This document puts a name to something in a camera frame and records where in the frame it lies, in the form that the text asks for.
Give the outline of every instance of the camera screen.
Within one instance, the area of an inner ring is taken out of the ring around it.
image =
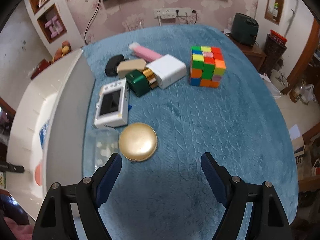
[[[121,90],[117,90],[103,96],[99,116],[119,110],[120,92]]]

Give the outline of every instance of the rubik's cube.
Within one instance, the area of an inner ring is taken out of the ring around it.
[[[226,70],[221,49],[191,47],[190,85],[217,88]]]

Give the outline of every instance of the white box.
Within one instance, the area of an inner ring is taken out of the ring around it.
[[[156,76],[158,86],[165,89],[187,74],[186,64],[167,54],[146,66]]]

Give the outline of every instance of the gold cylinder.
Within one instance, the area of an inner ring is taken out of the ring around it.
[[[158,86],[158,82],[156,81],[156,76],[151,69],[147,68],[147,69],[143,70],[142,74],[144,74],[146,76],[146,78],[148,79],[149,86],[151,89]]]
[[[142,162],[150,158],[158,144],[156,132],[145,123],[128,125],[119,136],[119,149],[127,159]]]

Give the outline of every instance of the cable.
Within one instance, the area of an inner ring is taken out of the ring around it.
[[[185,19],[185,18],[183,18],[183,17],[186,17],[186,16],[178,16],[178,18],[180,18],[180,19],[182,19],[182,20],[186,21],[186,24],[189,24],[188,20],[187,20],[187,19]]]
[[[186,13],[186,16],[179,16],[179,10],[178,9],[176,10],[176,13],[177,13],[177,18],[181,18],[182,20],[186,21],[186,24],[189,24],[188,20],[183,18],[183,17],[187,17],[187,13]]]
[[[96,9],[96,11],[94,12],[92,18],[90,19],[90,21],[89,21],[89,23],[88,23],[88,25],[87,25],[87,28],[86,28],[86,30],[85,30],[85,32],[84,32],[84,43],[85,43],[86,45],[88,45],[88,43],[87,43],[85,37],[86,37],[86,35],[87,35],[87,31],[88,31],[88,29],[89,29],[89,27],[90,27],[90,23],[91,23],[92,19],[96,16],[97,11],[99,10],[100,2],[101,2],[101,0],[99,0],[97,9]]]
[[[196,10],[192,10],[192,12],[196,14],[196,20],[195,20],[195,23],[193,24],[193,25],[195,25],[196,22],[197,22],[197,19],[198,19],[198,15],[197,15],[197,11]]]

